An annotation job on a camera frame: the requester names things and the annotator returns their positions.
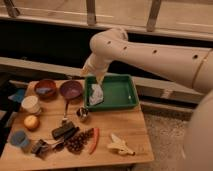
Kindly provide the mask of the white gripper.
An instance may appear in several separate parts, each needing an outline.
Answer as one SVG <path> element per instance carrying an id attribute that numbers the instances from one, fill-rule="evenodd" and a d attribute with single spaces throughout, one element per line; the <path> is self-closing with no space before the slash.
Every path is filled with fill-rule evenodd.
<path id="1" fill-rule="evenodd" d="M 93 74 L 97 76 L 97 83 L 102 83 L 109 65 L 110 61 L 108 59 L 92 53 L 86 60 L 84 67 L 81 69 L 81 76 L 86 77 L 88 74 Z"/>

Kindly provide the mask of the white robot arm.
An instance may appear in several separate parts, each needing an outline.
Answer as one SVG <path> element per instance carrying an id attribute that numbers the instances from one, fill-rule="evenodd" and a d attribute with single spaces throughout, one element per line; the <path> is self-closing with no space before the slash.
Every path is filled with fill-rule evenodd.
<path id="1" fill-rule="evenodd" d="M 91 73 L 98 82 L 112 62 L 120 61 L 203 93 L 177 171 L 213 171 L 213 48 L 133 43 L 124 29 L 112 28 L 92 36 L 90 49 L 81 74 Z"/>

